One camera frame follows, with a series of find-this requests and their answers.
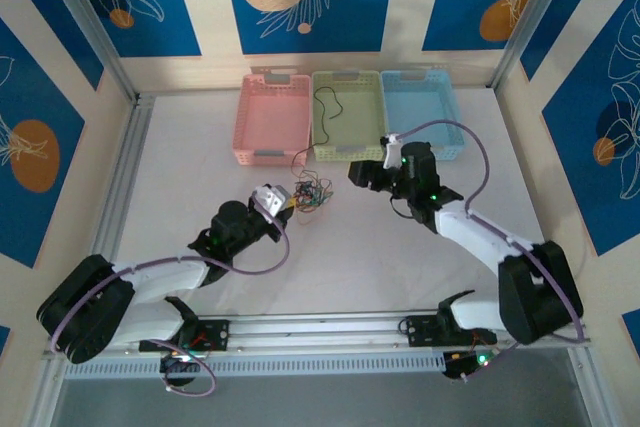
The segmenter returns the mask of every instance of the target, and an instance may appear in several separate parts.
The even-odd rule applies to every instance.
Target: green basket
[[[315,72],[312,85],[312,142],[327,140],[322,130],[322,102],[326,106],[324,130],[329,134],[329,142],[314,146],[316,160],[382,160],[380,137],[387,133],[387,115],[380,74],[373,71]],[[343,111],[331,119],[340,112],[336,99],[342,104]]]

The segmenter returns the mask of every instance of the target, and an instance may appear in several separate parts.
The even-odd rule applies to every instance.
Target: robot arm
[[[531,261],[535,257],[566,294],[578,316],[583,308],[562,248],[511,234],[482,215],[467,211],[457,192],[440,185],[431,146],[401,145],[393,134],[383,139],[384,162],[352,162],[349,178],[358,187],[404,199],[414,220],[457,243],[497,277],[498,294],[464,292],[441,302],[441,329],[506,330],[523,344],[535,342],[571,322],[555,290]]]
[[[274,219],[286,227],[293,214],[288,201],[282,187],[267,184],[256,189],[247,205],[225,202],[211,227],[189,244],[191,254],[181,257],[135,266],[89,256],[38,309],[38,321],[54,337],[80,299],[104,283],[58,332],[57,346],[72,363],[86,362],[109,346],[147,339],[190,344],[199,321],[177,296],[219,280],[233,269],[233,258],[263,236],[279,241],[284,230]]]

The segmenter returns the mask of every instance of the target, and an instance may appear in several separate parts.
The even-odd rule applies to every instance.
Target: pink basket
[[[240,165],[291,165],[309,147],[311,78],[254,74],[242,81],[233,135]],[[307,152],[296,158],[304,165]]]

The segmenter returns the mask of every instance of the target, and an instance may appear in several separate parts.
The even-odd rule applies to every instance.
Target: white tabletop
[[[246,202],[265,183],[293,190],[286,167],[242,167],[231,150],[238,91],[156,99],[118,260],[173,255],[210,225],[220,204]],[[480,136],[491,179],[474,209],[504,228],[542,239],[515,153],[490,89],[458,89],[462,120]],[[391,211],[388,194],[353,186],[347,163],[308,166],[333,181],[335,194],[309,225],[293,218],[289,261],[272,274],[228,274],[199,289],[189,305],[201,315],[379,312],[437,307],[469,288],[495,288],[496,279],[465,250]],[[468,196],[483,164],[471,139],[453,162],[439,162],[442,184]],[[397,202],[399,209],[405,205]],[[282,256],[270,239],[238,255],[235,265],[264,269]]]

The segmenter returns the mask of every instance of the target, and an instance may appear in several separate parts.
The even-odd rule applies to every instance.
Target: plastic basket
[[[309,146],[311,78],[253,74],[242,81],[233,152],[241,165],[291,165]],[[296,158],[304,165],[307,152]]]
[[[403,133],[431,120],[460,122],[449,74],[444,70],[382,72],[384,100],[389,132]],[[404,139],[429,142],[436,160],[454,160],[464,149],[461,129],[453,125],[434,125]]]
[[[382,82],[378,72],[315,72],[313,79],[313,143],[325,142],[322,103],[326,108],[324,130],[329,141],[314,146],[316,160],[381,160],[380,137],[387,133]],[[343,111],[337,117],[333,115]]]

